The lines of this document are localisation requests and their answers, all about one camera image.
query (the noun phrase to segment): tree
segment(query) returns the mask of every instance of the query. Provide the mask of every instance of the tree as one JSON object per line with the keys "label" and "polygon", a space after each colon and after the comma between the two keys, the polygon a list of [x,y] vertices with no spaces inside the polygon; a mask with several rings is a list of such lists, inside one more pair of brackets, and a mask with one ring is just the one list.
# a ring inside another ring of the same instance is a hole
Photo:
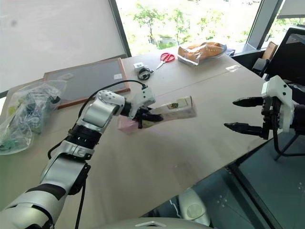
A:
{"label": "tree", "polygon": [[176,29],[176,40],[178,45],[182,42],[186,42],[190,35],[186,35],[189,29],[189,21],[185,21],[183,12],[176,8],[173,10],[173,15],[171,16],[170,20],[175,22],[175,29]]}
{"label": "tree", "polygon": [[212,9],[208,9],[204,17],[201,17],[197,25],[201,30],[201,33],[206,35],[206,39],[210,40],[213,39],[216,35],[216,28],[219,27],[221,24],[222,16],[224,15],[223,12],[218,12]]}
{"label": "tree", "polygon": [[305,18],[275,19],[270,28],[269,36],[276,37],[287,31],[288,25],[305,24]]}
{"label": "tree", "polygon": [[138,14],[135,14],[133,19],[138,21],[139,26],[147,26],[149,28],[149,43],[153,43],[153,25],[156,21],[161,21],[164,15],[159,13],[157,9],[149,9],[141,4],[137,4],[137,8],[140,10]]}

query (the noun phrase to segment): cable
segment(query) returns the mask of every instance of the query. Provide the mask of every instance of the cable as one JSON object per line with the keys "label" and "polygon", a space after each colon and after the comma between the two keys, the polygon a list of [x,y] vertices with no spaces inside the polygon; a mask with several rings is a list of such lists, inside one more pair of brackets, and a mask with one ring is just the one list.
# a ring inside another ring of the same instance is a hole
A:
{"label": "cable", "polygon": [[173,205],[174,209],[176,210],[176,215],[181,218],[181,216],[179,215],[179,211],[178,208],[176,207],[176,205],[172,202],[172,200],[170,199],[170,204]]}
{"label": "cable", "polygon": [[75,229],[78,229],[78,226],[80,224],[81,210],[82,210],[82,205],[84,204],[84,199],[85,199],[85,191],[86,191],[86,180],[84,181],[84,184],[82,185],[81,201],[80,201],[80,206],[78,208],[78,213],[77,213],[77,218],[76,218],[76,223],[75,223]]}
{"label": "cable", "polygon": [[274,143],[274,149],[276,152],[281,156],[305,156],[305,153],[302,154],[285,154],[282,152],[278,146],[278,136],[277,136],[277,115],[272,114],[271,115],[271,123],[272,123],[272,132],[273,132],[273,143]]}
{"label": "cable", "polygon": [[61,143],[62,143],[62,141],[60,141],[60,142],[57,143],[55,146],[53,146],[51,149],[49,149],[49,151],[48,151],[48,158],[49,158],[49,159],[52,158],[52,157],[51,157],[51,152],[52,152],[54,149],[56,149],[57,147],[59,147]]}
{"label": "cable", "polygon": [[80,109],[80,111],[78,112],[78,117],[81,116],[81,113],[82,113],[82,111],[84,110],[85,106],[88,104],[88,102],[89,102],[89,101],[90,101],[99,91],[105,90],[105,89],[107,89],[107,88],[113,87],[113,86],[115,86],[115,85],[117,85],[117,84],[124,83],[124,82],[135,82],[135,83],[141,84],[141,85],[142,85],[142,88],[146,88],[146,87],[147,87],[145,84],[143,84],[143,83],[141,83],[140,81],[137,81],[137,80],[122,80],[122,81],[119,81],[119,82],[110,84],[110,85],[108,85],[108,86],[106,86],[106,87],[103,87],[103,88],[97,90],[96,92],[94,92],[92,95],[90,95],[90,97],[89,97],[89,98],[85,101],[85,103],[81,106],[81,109]]}
{"label": "cable", "polygon": [[137,76],[139,80],[148,80],[151,77],[151,74],[154,70],[150,70],[149,68],[142,68],[139,70]]}

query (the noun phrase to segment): wooden frame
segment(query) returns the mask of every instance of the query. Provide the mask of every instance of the wooden frame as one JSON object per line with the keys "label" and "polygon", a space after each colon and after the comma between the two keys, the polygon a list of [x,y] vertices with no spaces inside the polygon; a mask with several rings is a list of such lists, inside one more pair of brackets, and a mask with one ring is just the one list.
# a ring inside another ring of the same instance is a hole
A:
{"label": "wooden frame", "polygon": [[[47,73],[44,74],[43,80],[47,81],[48,76],[51,73],[57,73],[57,72],[60,72],[60,71],[63,71],[63,70],[70,70],[70,69],[80,68],[80,67],[83,67],[83,66],[93,65],[93,64],[97,64],[97,63],[112,62],[112,61],[118,61],[119,67],[120,67],[120,70],[121,70],[121,74],[122,74],[122,80],[126,80],[127,78],[126,78],[126,74],[125,74],[125,70],[124,70],[121,58],[107,59],[107,60],[103,60],[103,61],[97,61],[97,62],[93,62],[93,63],[78,65],[78,66],[74,66],[74,67],[70,67],[70,68],[64,68],[64,69],[60,69],[60,70],[56,70],[56,71],[52,71],[52,72],[47,72]],[[115,93],[129,92],[130,91],[129,84],[127,82],[124,82],[123,84],[125,85],[124,89],[116,90],[116,91],[113,91],[113,92],[115,92]],[[86,98],[79,98],[79,99],[71,100],[71,101],[68,101],[68,102],[64,102],[64,103],[59,105],[58,109],[65,108],[65,107],[68,107],[68,106],[73,106],[73,105],[76,105],[76,104],[81,104],[81,103],[85,102],[89,98],[89,96],[90,95],[88,95],[88,97],[86,97]]]}

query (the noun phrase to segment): plastic bag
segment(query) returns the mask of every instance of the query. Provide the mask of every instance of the plastic bag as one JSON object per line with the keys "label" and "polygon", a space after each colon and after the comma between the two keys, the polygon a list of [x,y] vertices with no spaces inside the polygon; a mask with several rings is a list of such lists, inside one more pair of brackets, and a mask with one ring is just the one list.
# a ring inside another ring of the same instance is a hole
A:
{"label": "plastic bag", "polygon": [[32,144],[60,104],[66,83],[64,80],[39,82],[14,93],[6,119],[0,124],[0,155],[20,152]]}
{"label": "plastic bag", "polygon": [[204,42],[185,49],[180,46],[178,60],[188,65],[197,66],[207,59],[220,57],[226,50],[226,45],[216,42]]}

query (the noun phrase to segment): floor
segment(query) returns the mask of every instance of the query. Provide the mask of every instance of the floor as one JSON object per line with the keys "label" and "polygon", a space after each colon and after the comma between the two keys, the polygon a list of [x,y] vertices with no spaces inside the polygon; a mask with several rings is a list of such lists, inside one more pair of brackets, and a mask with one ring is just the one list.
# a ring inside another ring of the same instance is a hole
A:
{"label": "floor", "polygon": [[[293,134],[280,134],[284,146]],[[287,153],[301,153],[305,137],[300,136]],[[282,157],[273,160],[276,152],[273,141],[268,142],[240,165],[256,192],[269,207],[284,229],[305,228],[305,157]],[[269,229],[266,222],[225,168],[212,174],[193,187],[205,203],[213,225],[218,229]],[[161,217],[177,218],[169,201],[155,209]]]}

